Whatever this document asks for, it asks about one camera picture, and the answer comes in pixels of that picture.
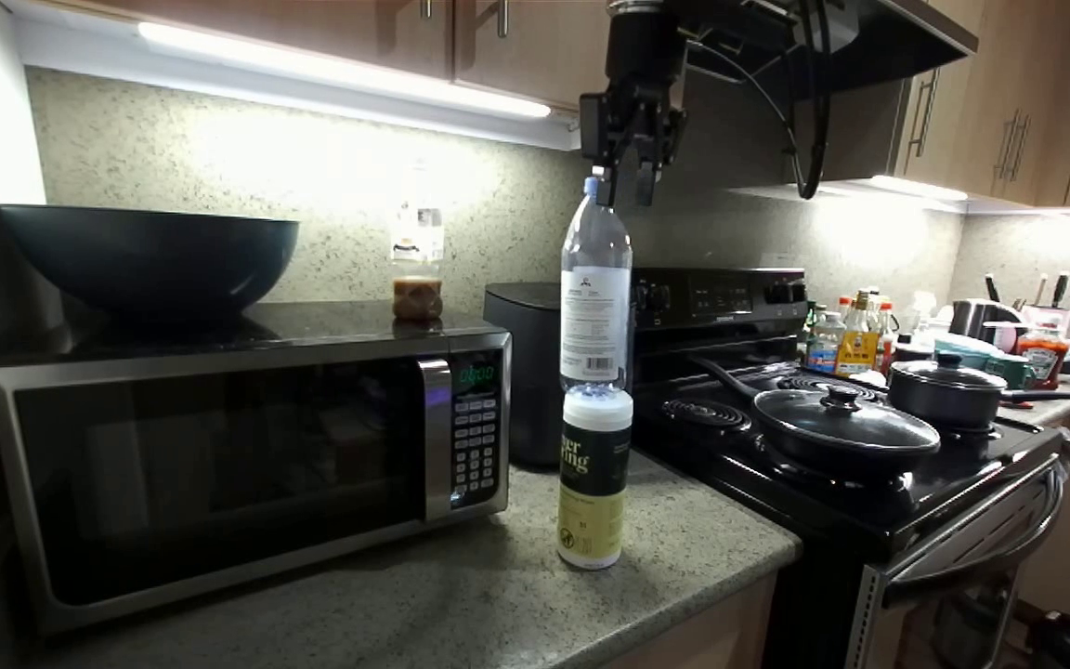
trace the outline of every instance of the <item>microwave control panel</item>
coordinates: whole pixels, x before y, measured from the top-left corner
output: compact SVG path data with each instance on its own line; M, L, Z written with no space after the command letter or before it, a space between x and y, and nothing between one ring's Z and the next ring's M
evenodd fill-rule
M506 467L502 415L502 354L454 356L454 510L497 496Z

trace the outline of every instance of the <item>stove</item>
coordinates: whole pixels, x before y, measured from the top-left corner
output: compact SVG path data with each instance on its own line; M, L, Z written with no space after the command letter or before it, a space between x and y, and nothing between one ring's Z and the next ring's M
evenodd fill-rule
M1018 560L1061 504L1070 436L937 424L939 452L909 472L828 477L788 456L749 404L828 385L884 401L795 367L803 273L642 273L635 296L635 446L803 538L775 581L766 664L894 664L880 655L915 641L930 664L994 662ZM952 610L988 610L973 655L937 636Z

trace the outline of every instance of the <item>microwave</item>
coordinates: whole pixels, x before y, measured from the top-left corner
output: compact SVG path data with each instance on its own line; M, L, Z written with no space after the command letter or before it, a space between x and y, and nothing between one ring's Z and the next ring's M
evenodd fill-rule
M256 304L0 359L0 456L40 632L509 503L509 333L388 304Z

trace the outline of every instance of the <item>pot lid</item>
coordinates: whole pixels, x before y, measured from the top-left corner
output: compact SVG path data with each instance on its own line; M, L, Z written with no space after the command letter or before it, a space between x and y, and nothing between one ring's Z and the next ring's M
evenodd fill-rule
M894 364L892 372L915 384L944 385L958 395L1001 395L1006 389L1006 380L988 377L980 367L961 367L961 359L946 354L937 354L937 359Z
M843 448L916 448L937 452L939 430L855 389L766 389L754 410L778 430Z

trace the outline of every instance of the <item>black bowl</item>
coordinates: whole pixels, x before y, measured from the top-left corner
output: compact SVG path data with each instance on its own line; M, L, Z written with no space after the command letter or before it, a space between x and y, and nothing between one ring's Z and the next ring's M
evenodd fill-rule
M0 227L58 289L126 325L222 325L291 264L297 222L0 204Z

